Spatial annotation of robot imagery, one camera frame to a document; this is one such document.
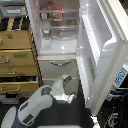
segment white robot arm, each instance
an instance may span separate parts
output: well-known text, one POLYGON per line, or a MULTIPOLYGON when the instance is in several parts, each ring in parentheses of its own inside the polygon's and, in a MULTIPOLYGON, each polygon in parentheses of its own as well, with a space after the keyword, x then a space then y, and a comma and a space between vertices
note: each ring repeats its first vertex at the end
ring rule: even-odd
POLYGON ((75 95, 66 95, 63 87, 69 80, 71 80, 71 76, 64 74, 54 81, 52 87, 49 85, 40 87, 20 106, 17 113, 14 107, 7 112, 3 119, 1 128, 5 128, 5 126, 6 128, 26 128, 26 126, 31 126, 41 110, 52 106, 53 98, 58 102, 63 101, 71 103, 75 95), (9 120, 9 116, 11 117, 11 115, 15 117, 14 121, 10 119, 13 123, 7 125, 6 120, 9 120))

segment drawer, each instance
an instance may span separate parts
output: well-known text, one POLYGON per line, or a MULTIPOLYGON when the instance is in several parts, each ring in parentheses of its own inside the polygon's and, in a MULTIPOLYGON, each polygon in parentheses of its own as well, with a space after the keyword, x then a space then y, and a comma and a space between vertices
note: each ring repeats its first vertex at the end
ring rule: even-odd
MULTIPOLYGON (((55 79, 43 80, 43 84, 52 86, 54 83, 54 80, 55 79)), ((70 95, 75 92, 75 97, 77 96, 77 93, 78 93, 78 87, 79 87, 79 79, 72 79, 66 84, 64 84, 65 93, 67 95, 70 95)))
POLYGON ((0 32, 0 49, 26 49, 31 48, 29 34, 24 31, 0 32))
POLYGON ((78 78, 78 69, 76 60, 39 60, 42 78, 58 78, 66 73, 72 77, 78 78))
POLYGON ((39 88, 38 77, 25 82, 0 82, 0 93, 28 93, 39 88))
POLYGON ((35 65, 31 49, 0 51, 0 67, 26 65, 35 65))
POLYGON ((24 67, 0 67, 0 77, 37 76, 36 65, 24 67))

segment door handle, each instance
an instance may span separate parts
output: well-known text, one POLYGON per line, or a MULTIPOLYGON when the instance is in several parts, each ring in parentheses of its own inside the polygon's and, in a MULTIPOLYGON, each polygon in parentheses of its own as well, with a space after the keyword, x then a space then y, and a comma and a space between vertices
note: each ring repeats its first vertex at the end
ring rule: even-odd
POLYGON ((7 59, 7 61, 0 61, 0 64, 5 64, 5 63, 8 63, 9 62, 9 59, 7 59))
POLYGON ((15 75, 16 71, 14 72, 8 72, 8 73, 0 73, 0 75, 15 75))
POLYGON ((20 89, 19 86, 18 86, 18 88, 17 88, 16 90, 7 90, 7 91, 3 91, 3 88, 5 88, 5 87, 2 86, 0 92, 4 92, 4 93, 7 93, 7 92, 19 92, 19 89, 20 89))
POLYGON ((56 65, 56 66, 64 66, 64 65, 66 65, 66 64, 71 63, 71 61, 68 60, 68 61, 66 61, 66 62, 64 62, 64 63, 56 63, 55 61, 50 61, 49 63, 50 63, 50 64, 53 64, 53 65, 56 65))

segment refrigerator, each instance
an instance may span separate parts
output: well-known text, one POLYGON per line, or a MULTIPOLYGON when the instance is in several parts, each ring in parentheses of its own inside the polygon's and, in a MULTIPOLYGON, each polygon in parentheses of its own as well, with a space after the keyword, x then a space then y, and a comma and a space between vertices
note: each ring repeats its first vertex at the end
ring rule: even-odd
POLYGON ((97 115, 128 55, 128 17, 121 3, 118 0, 25 0, 25 3, 38 56, 75 56, 85 107, 97 115))

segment cabinet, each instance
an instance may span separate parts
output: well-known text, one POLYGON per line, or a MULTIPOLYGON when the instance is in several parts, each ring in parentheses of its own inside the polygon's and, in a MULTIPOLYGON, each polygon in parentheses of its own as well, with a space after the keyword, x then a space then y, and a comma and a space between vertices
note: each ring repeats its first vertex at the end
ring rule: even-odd
POLYGON ((9 18, 7 30, 0 31, 0 94, 27 96, 41 84, 37 54, 30 28, 21 29, 21 18, 19 30, 12 31, 14 20, 9 18))

